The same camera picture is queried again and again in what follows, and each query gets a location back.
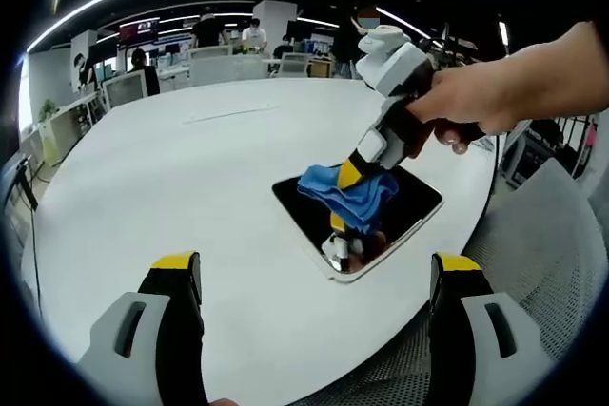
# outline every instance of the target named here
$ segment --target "white chair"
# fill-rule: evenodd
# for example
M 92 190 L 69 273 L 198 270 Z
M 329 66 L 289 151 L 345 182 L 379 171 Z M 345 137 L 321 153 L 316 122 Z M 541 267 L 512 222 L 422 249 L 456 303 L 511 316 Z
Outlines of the white chair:
M 188 52 L 188 61 L 196 61 L 198 59 L 206 59 L 207 57 L 231 56 L 232 46 L 222 45 L 219 47 L 203 47 L 191 49 Z
M 311 59 L 309 54 L 300 52 L 285 52 L 279 70 L 273 76 L 276 78 L 306 78 L 306 68 Z
M 102 87 L 106 99 L 106 111 L 148 97 L 146 76 L 143 70 L 133 71 L 107 80 L 102 84 Z
M 237 66 L 242 56 L 216 56 L 190 63 L 190 86 L 206 86 L 238 79 Z
M 238 80 L 260 80 L 266 78 L 266 64 L 260 54 L 241 55 L 237 61 Z

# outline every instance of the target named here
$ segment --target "wall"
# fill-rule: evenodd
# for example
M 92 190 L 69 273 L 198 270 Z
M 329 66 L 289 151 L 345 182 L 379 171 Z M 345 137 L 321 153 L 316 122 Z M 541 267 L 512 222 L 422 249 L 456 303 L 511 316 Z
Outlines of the wall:
M 29 101 L 33 122 L 39 122 L 40 108 L 47 99 L 56 106 L 70 104 L 74 100 L 70 84 L 73 68 L 69 49 L 37 52 L 29 55 Z
M 282 37 L 287 32 L 287 22 L 296 20 L 297 8 L 296 4 L 274 0 L 263 0 L 254 7 L 254 17 L 260 19 L 260 27 L 266 32 L 266 50 L 270 54 L 282 43 Z

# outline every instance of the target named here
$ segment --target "table surface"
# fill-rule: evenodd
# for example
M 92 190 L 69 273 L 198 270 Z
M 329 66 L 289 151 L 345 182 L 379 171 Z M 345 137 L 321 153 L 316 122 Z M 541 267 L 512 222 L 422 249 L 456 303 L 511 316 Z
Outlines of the table surface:
M 344 376 L 429 294 L 430 257 L 461 253 L 495 153 L 435 139 L 403 163 L 444 197 L 405 244 L 353 283 L 327 280 L 271 186 L 336 164 L 379 114 L 362 81 L 271 79 L 195 87 L 113 109 L 72 150 L 35 214 L 42 305 L 70 360 L 150 265 L 201 253 L 202 369 L 210 398 L 283 405 Z M 31 238 L 23 260 L 35 290 Z

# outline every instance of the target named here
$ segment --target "window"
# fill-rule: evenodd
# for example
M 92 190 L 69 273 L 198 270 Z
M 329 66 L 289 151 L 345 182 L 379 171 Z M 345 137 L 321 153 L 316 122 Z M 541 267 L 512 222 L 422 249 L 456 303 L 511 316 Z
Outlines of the window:
M 19 131 L 23 132 L 32 123 L 31 100 L 29 99 L 29 56 L 26 55 L 21 66 L 19 83 Z

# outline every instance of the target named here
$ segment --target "office desk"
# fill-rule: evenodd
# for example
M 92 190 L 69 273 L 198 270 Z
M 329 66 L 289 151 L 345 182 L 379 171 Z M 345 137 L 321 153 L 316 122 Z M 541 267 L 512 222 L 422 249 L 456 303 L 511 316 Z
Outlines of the office desk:
M 92 323 L 154 261 L 196 249 L 210 398 L 285 405 L 375 354 L 428 299 L 432 253 L 463 250 L 495 163 L 494 153 L 457 156 L 432 137 L 403 166 L 440 190 L 443 206 L 357 281 L 327 280 L 271 186 L 342 161 L 382 102 L 362 81 L 266 79 L 113 109 L 35 214 L 45 322 L 59 347 L 77 360 Z M 22 269 L 35 284 L 31 240 Z
M 183 89 L 188 86 L 188 72 L 190 66 L 182 63 L 177 66 L 156 70 L 159 77 L 159 87 L 162 93 L 170 90 Z
M 89 125 L 93 126 L 89 105 L 96 98 L 96 92 L 81 97 L 69 105 L 61 106 L 50 118 L 40 123 L 38 131 L 42 141 L 43 156 L 47 164 L 54 166 L 63 161 L 83 136 L 84 133 L 81 131 L 73 113 L 71 113 L 75 108 L 85 106 Z

